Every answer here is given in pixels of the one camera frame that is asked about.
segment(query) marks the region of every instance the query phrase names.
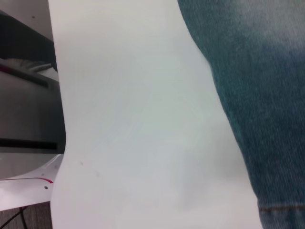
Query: blue jeans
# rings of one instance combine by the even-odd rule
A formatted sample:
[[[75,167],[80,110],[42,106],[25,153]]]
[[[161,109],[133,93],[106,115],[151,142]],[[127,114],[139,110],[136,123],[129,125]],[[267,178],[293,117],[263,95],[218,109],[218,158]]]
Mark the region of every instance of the blue jeans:
[[[211,66],[263,228],[305,228],[304,1],[178,2]]]

